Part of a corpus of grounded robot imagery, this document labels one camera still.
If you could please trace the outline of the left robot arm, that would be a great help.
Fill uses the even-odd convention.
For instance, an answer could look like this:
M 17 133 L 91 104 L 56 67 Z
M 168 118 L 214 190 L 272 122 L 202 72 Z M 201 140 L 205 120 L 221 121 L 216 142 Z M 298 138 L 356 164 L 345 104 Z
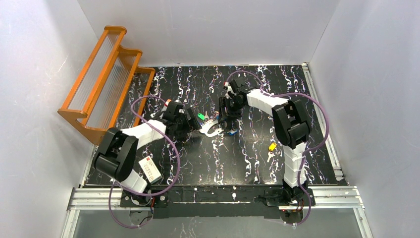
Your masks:
M 93 166 L 130 192 L 144 194 L 149 183 L 133 169 L 137 150 L 163 138 L 184 138 L 199 129 L 201 125 L 191 108 L 168 100 L 146 123 L 122 130 L 109 128 L 97 148 Z

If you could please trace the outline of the green tagged key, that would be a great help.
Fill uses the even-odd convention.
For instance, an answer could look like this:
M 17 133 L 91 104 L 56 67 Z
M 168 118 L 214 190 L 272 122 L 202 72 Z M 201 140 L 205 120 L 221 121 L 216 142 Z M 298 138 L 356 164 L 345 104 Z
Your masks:
M 201 119 L 201 120 L 203 120 L 203 121 L 206 121 L 206 120 L 208 120 L 208 119 L 209 119 L 209 117 L 208 117 L 208 116 L 203 115 L 203 114 L 201 114 L 201 113 L 198 113 L 198 114 L 197 114 L 197 116 L 198 116 L 198 118 L 199 118 L 199 119 Z

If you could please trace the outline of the yellow tagged key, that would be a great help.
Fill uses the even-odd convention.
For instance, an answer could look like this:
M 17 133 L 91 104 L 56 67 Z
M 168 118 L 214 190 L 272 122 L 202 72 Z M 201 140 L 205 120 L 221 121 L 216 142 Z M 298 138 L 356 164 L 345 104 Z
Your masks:
M 273 142 L 270 144 L 270 146 L 268 147 L 268 158 L 267 158 L 267 162 L 270 162 L 271 158 L 273 158 L 275 156 L 274 150 L 277 147 L 277 143 Z

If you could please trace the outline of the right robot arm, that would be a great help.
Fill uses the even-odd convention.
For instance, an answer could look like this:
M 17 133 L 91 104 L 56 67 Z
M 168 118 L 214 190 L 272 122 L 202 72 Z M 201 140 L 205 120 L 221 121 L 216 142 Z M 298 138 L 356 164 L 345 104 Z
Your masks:
M 285 155 L 282 194 L 289 200 L 298 199 L 305 188 L 306 176 L 300 165 L 311 132 L 302 101 L 275 97 L 247 85 L 243 78 L 224 82 L 223 88 L 226 93 L 219 98 L 218 121 L 226 128 L 242 116 L 244 107 L 256 108 L 272 117 L 275 135 Z

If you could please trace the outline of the blue tagged key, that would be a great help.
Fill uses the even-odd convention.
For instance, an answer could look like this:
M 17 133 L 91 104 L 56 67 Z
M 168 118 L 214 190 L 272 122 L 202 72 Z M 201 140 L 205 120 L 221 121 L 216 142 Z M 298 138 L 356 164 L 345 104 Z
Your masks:
M 227 132 L 228 135 L 234 135 L 238 132 L 238 130 L 230 130 Z

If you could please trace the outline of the white metal keyring plate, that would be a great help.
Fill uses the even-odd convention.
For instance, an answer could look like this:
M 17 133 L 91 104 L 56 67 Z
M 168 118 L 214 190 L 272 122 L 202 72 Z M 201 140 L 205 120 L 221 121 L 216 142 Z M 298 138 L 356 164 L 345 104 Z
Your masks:
M 218 120 L 211 119 L 205 122 L 201 129 L 199 129 L 199 133 L 204 134 L 207 137 L 215 137 L 223 132 L 223 128 L 216 128 L 212 132 L 212 128 L 218 124 Z

